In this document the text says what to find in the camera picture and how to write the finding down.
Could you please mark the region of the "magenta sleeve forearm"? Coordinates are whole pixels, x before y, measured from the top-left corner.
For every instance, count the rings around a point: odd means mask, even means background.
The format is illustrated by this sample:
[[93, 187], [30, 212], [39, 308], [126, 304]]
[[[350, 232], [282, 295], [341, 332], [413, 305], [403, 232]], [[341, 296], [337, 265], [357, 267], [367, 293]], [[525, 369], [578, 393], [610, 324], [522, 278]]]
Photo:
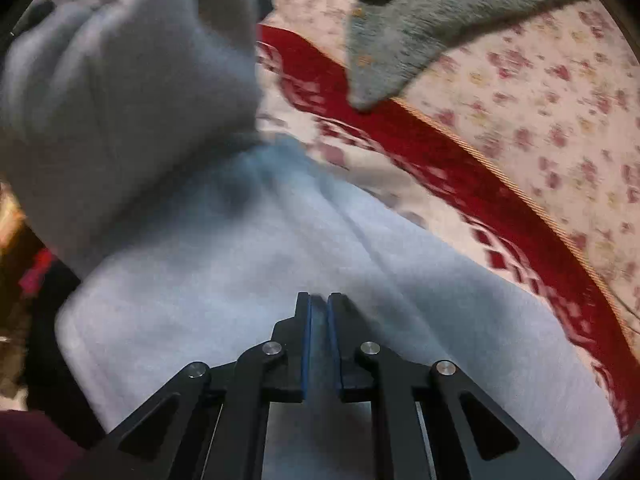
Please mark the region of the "magenta sleeve forearm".
[[85, 451], [40, 412], [1, 412], [1, 479], [61, 479]]

